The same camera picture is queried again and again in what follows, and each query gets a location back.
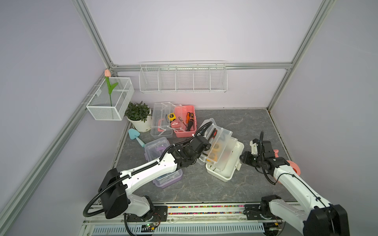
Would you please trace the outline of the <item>white toolbox with clear lid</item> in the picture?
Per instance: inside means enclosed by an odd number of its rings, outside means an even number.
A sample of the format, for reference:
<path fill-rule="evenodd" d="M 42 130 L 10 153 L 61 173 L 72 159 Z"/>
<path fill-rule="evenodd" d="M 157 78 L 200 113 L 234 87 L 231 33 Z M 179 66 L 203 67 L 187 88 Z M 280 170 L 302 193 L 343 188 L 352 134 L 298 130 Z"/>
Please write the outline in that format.
<path fill-rule="evenodd" d="M 205 120 L 202 125 L 208 122 L 212 122 L 212 124 L 205 131 L 204 137 L 206 139 L 209 138 L 214 128 L 218 131 L 215 138 L 210 141 L 210 149 L 203 152 L 198 161 L 201 165 L 205 165 L 207 173 L 223 182 L 228 182 L 232 179 L 235 171 L 239 171 L 242 166 L 239 157 L 243 152 L 244 145 L 232 137 L 232 131 L 218 126 L 213 118 Z M 208 159 L 209 152 L 211 152 L 214 144 L 220 145 L 220 155 L 217 162 Z"/>

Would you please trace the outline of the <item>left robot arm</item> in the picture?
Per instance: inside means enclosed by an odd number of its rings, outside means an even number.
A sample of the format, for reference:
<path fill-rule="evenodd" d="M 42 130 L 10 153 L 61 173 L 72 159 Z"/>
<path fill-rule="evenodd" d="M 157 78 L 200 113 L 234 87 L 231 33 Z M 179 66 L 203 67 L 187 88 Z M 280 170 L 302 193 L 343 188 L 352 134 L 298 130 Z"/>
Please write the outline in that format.
<path fill-rule="evenodd" d="M 189 139 L 168 146 L 159 158 L 134 169 L 109 170 L 99 189 L 83 210 L 84 217 L 104 213 L 107 219 L 121 214 L 133 214 L 142 221 L 149 221 L 156 214 L 156 208 L 148 196 L 137 196 L 134 192 L 152 180 L 196 163 L 211 144 L 205 138 L 206 130 L 212 125 L 207 122 Z"/>

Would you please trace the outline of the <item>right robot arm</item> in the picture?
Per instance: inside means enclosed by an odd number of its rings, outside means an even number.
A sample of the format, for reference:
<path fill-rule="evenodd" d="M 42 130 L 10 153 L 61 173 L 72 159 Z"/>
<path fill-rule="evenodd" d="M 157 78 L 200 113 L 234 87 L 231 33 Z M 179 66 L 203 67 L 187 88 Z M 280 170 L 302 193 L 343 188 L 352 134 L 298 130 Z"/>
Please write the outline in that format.
<path fill-rule="evenodd" d="M 348 216 L 341 205 L 320 196 L 295 172 L 288 160 L 279 157 L 271 142 L 262 138 L 250 142 L 251 151 L 240 156 L 242 163 L 260 168 L 272 185 L 282 184 L 297 200 L 302 210 L 291 206 L 277 195 L 262 197 L 256 211 L 263 218 L 284 220 L 304 236 L 348 236 Z"/>

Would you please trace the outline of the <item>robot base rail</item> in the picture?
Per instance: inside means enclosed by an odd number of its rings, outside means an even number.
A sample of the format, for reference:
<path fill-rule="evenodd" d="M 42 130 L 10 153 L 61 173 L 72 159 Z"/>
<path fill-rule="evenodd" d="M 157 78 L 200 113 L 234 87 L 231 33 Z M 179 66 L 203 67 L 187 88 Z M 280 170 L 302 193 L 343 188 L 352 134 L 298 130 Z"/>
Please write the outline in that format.
<path fill-rule="evenodd" d="M 280 236 L 285 229 L 303 235 L 308 217 L 298 202 L 275 199 L 278 211 L 258 202 L 157 204 L 156 214 L 143 221 L 133 214 L 107 220 L 104 214 L 86 218 L 81 236 Z"/>

